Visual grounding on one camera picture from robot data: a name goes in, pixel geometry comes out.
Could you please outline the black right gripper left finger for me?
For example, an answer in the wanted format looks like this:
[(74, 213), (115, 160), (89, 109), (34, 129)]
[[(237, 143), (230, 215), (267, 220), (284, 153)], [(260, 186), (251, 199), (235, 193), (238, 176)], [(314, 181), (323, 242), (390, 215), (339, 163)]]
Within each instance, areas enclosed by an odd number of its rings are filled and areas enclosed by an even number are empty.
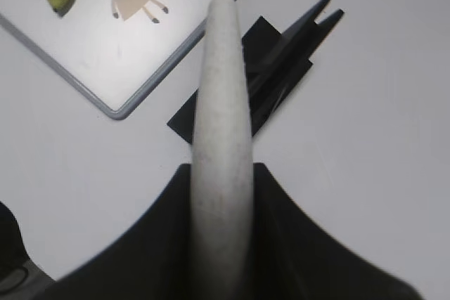
[(191, 167), (182, 164), (152, 206), (119, 239), (38, 299), (190, 299)]

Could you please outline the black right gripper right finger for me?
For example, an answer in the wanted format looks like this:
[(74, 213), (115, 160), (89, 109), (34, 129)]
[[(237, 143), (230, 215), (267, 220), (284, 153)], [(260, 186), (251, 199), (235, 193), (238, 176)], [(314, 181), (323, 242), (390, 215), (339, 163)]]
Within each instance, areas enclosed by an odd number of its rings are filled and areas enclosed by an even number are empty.
[(421, 299), (316, 225), (265, 164), (254, 183), (256, 299)]

